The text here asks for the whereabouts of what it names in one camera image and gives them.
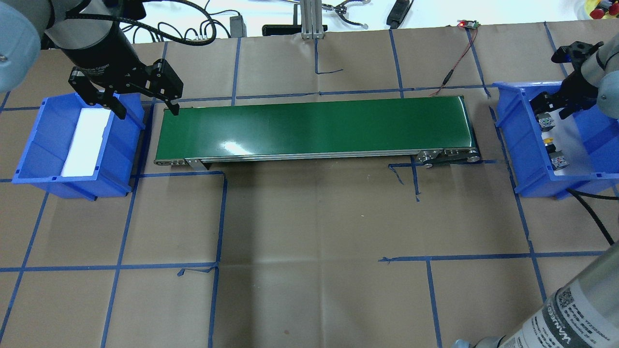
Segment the blue storage bin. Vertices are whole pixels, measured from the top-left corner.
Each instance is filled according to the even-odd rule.
[[[31,184],[61,198],[121,197],[131,191],[129,177],[144,109],[139,94],[115,95],[127,108],[120,120],[110,112],[93,175],[61,176],[83,108],[77,94],[45,98],[13,176],[14,184]]]
[[[500,91],[496,125],[503,130],[516,172],[517,193],[563,199],[569,196],[565,191],[568,188],[599,193],[619,183],[618,120],[605,116],[597,106],[557,120],[555,129],[561,128],[562,134],[555,139],[564,143],[555,144],[570,163],[564,175],[558,175],[548,158],[530,101],[541,92],[557,92],[561,82],[497,82],[494,86]]]

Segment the yellow object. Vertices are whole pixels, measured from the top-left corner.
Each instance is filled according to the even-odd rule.
[[[585,12],[587,12],[587,15],[589,15],[591,11],[593,11],[600,2],[601,0],[585,0],[584,10]],[[602,17],[602,19],[609,19],[609,18],[617,18],[617,17],[615,17],[614,15],[610,15],[610,14],[606,14],[604,17]]]

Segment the conveyor belt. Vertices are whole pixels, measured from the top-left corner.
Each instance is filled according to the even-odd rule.
[[[166,110],[155,164],[469,151],[463,97],[406,98]]]

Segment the red object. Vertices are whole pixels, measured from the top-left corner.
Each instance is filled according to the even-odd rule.
[[[610,15],[618,15],[619,14],[619,2],[615,2],[612,6],[610,6],[610,8],[608,9],[608,13]]]
[[[593,11],[591,11],[589,15],[593,19],[602,19],[602,17],[604,17],[605,14],[606,12],[604,12],[603,9],[594,9]]]

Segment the white foam block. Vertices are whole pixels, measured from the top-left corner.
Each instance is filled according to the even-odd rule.
[[[110,110],[83,108],[77,120],[69,155],[61,176],[92,176],[103,142],[103,131],[110,119]]]

